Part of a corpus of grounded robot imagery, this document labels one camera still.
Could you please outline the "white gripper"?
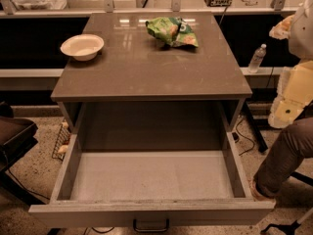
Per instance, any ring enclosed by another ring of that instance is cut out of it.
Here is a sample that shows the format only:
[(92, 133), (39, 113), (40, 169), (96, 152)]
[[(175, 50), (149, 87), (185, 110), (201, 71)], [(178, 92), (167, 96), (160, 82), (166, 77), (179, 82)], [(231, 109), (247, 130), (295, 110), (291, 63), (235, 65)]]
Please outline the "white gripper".
[[(269, 31), (276, 39), (288, 39), (293, 15), (284, 18)], [(283, 68), (277, 86), (268, 123), (274, 128), (284, 128), (293, 123), (304, 108), (313, 101), (313, 61), (302, 62), (294, 68)]]

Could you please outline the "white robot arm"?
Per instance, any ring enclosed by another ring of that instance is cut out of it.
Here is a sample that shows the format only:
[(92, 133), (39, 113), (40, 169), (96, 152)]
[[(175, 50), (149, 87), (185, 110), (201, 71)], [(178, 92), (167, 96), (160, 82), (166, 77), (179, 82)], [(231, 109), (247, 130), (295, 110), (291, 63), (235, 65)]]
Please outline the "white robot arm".
[(284, 128), (313, 101), (313, 0), (305, 0), (294, 15), (273, 26), (269, 35), (287, 39), (290, 53), (300, 59), (292, 69), (283, 68), (268, 117), (272, 127)]

